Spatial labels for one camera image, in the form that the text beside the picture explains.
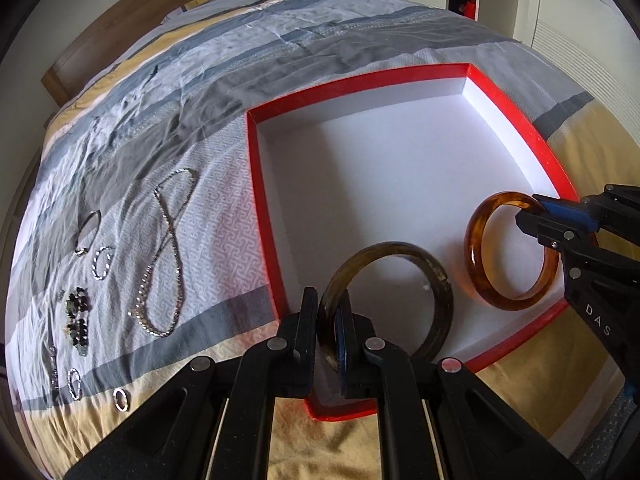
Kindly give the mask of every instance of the brown bangle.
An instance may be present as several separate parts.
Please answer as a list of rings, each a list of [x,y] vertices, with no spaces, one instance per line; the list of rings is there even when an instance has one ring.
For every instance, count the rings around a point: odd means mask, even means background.
[[[494,289],[482,264],[482,235],[489,216],[501,205],[514,205],[521,209],[544,210],[540,202],[516,191],[505,191],[490,196],[471,215],[465,234],[466,270],[478,294],[501,310],[523,310],[536,304],[551,287],[558,270],[558,253],[545,247],[545,259],[536,283],[523,294],[507,298]]]
[[[433,291],[435,310],[427,338],[414,353],[414,357],[432,360],[444,345],[453,320],[453,292],[447,273],[436,258],[424,249],[405,242],[383,242],[369,246],[342,264],[329,280],[318,309],[318,342],[326,361],[338,369],[335,339],[335,313],[343,292],[351,280],[364,267],[385,256],[399,256],[416,265],[427,277]]]

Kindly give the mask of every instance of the red object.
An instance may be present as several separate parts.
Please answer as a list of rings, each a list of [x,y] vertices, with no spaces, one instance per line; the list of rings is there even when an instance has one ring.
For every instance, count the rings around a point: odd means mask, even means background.
[[[465,16],[474,20],[476,18],[476,0],[466,0]]]
[[[246,121],[249,162],[254,187],[258,232],[260,233],[262,252],[270,282],[271,297],[276,318],[286,316],[289,307],[287,305],[284,284],[278,264],[273,233],[271,232],[271,221],[267,209],[260,154],[258,152],[257,125],[275,116],[297,110],[298,108],[356,92],[415,81],[458,77],[471,79],[498,107],[522,136],[522,139],[527,143],[531,152],[545,169],[546,174],[548,174],[560,198],[574,201],[579,200],[574,186],[566,176],[564,169],[544,139],[540,137],[538,131],[502,90],[480,72],[479,69],[469,63],[420,65],[370,72],[307,88],[265,103],[249,110],[246,114]],[[466,362],[465,365],[473,373],[476,373],[495,363],[535,336],[537,332],[542,330],[542,328],[554,320],[567,307],[568,303],[562,298],[527,326],[500,344],[472,358]],[[309,414],[313,418],[329,422],[371,415],[377,411],[377,403],[375,400],[363,400],[362,402],[328,408],[327,406],[320,405],[313,393],[311,398],[307,399],[305,403]]]

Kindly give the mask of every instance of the bedsheet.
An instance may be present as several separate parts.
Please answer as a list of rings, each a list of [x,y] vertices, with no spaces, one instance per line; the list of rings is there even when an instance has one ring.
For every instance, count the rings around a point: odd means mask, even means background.
[[[404,0],[266,0],[199,16],[118,60],[60,111],[49,125],[18,234],[6,314],[12,401],[43,474],[61,478],[124,420],[127,413],[113,406],[114,388],[129,392],[135,410],[194,355],[233,358],[276,332],[244,112],[336,78],[442,62],[471,62],[503,89],[556,152],[580,195],[608,182],[640,185],[634,170],[640,148],[568,76],[482,25]],[[184,304],[175,331],[156,338],[127,313],[166,231],[154,188],[178,168],[197,174],[179,214],[187,180],[179,175],[163,189],[176,216]],[[91,253],[74,254],[79,225],[97,209],[100,227],[85,240],[96,235],[93,251],[114,247],[103,282],[92,277]],[[601,243],[632,253],[618,240]],[[169,248],[147,298],[148,316],[160,328],[169,325],[174,307],[174,273]],[[91,303],[85,357],[63,331],[63,296],[76,286],[86,287]],[[71,368],[82,377],[79,400],[66,387]],[[58,387],[52,387],[56,371]],[[568,310],[480,376],[571,452],[617,394],[618,374]],[[303,422],[306,413],[296,406],[277,404],[272,478],[295,471],[300,478],[379,474],[371,418],[328,430],[326,423]],[[316,454],[286,451],[295,414],[307,436],[337,432],[335,438],[321,440]],[[326,460],[334,465],[317,466]]]

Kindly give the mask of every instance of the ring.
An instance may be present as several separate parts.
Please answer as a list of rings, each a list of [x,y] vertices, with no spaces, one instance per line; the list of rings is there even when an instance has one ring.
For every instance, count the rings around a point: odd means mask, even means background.
[[[484,200],[471,215],[465,233],[466,270],[478,294],[490,305],[501,310],[523,310],[536,304],[551,287],[558,270],[558,253],[545,247],[545,259],[536,283],[523,294],[507,298],[495,290],[482,264],[482,235],[489,216],[501,205],[514,205],[520,209],[545,211],[536,199],[517,191],[496,193]]]
[[[329,280],[318,308],[318,342],[324,358],[338,369],[337,341],[335,338],[335,313],[340,297],[351,280],[370,263],[385,256],[399,256],[417,266],[427,277],[433,291],[435,310],[433,323],[426,339],[412,357],[432,360],[444,345],[453,320],[453,292],[444,267],[424,249],[405,242],[382,242],[369,246],[342,264]]]
[[[72,384],[72,380],[71,377],[73,375],[76,375],[78,377],[78,391],[76,392],[74,390],[73,384]],[[69,370],[66,373],[66,385],[69,387],[69,393],[71,394],[71,397],[73,397],[73,400],[79,400],[80,397],[82,397],[82,378],[80,377],[80,372],[78,370],[76,370],[75,368],[71,368],[71,370]]]
[[[95,230],[95,235],[94,238],[92,238],[91,243],[89,244],[89,247],[78,247],[78,244],[80,242],[79,238],[80,235],[82,234],[82,230],[87,226],[87,224],[89,223],[89,220],[91,220],[91,218],[93,218],[94,216],[98,217],[98,227]],[[76,237],[76,243],[75,243],[75,250],[74,250],[74,254],[76,256],[83,256],[84,254],[87,254],[89,252],[89,248],[91,248],[91,246],[94,244],[95,241],[95,237],[98,235],[98,229],[100,228],[100,224],[102,223],[102,213],[100,213],[100,210],[97,209],[95,211],[91,211],[89,213],[89,216],[84,220],[84,222],[82,222],[82,225],[80,226],[80,230],[78,231],[78,236]]]
[[[112,258],[112,253],[115,249],[113,247],[109,247],[109,246],[103,246],[100,249],[98,249],[97,251],[95,251],[95,256],[94,256],[94,260],[91,263],[91,273],[94,275],[94,278],[96,280],[98,280],[99,282],[101,282],[104,278],[107,277],[107,274],[109,273],[109,267],[111,266],[111,258]],[[98,269],[96,268],[97,264],[98,264],[98,258],[100,257],[100,254],[102,254],[103,251],[107,251],[105,253],[105,256],[107,258],[107,262],[104,264],[104,271],[102,272],[102,275],[98,275]]]
[[[113,391],[113,403],[119,412],[124,413],[129,411],[129,397],[127,397],[127,393],[122,388],[116,388]]]

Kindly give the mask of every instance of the bed headboard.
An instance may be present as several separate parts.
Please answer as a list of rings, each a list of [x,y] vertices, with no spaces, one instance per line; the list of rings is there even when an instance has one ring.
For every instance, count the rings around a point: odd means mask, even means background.
[[[65,49],[41,79],[62,106],[100,70],[139,38],[160,25],[172,10],[191,0],[120,0],[89,25]]]

